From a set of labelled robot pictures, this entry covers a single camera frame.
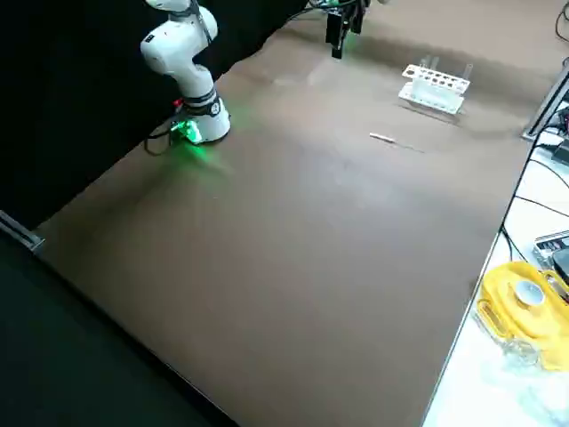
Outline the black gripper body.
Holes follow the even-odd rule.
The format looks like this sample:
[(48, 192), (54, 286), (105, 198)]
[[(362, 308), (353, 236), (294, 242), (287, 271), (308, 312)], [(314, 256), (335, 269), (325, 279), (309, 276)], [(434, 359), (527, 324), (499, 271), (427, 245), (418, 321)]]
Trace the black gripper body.
[(358, 14), (365, 13), (364, 0), (331, 1), (329, 13), (332, 14)]

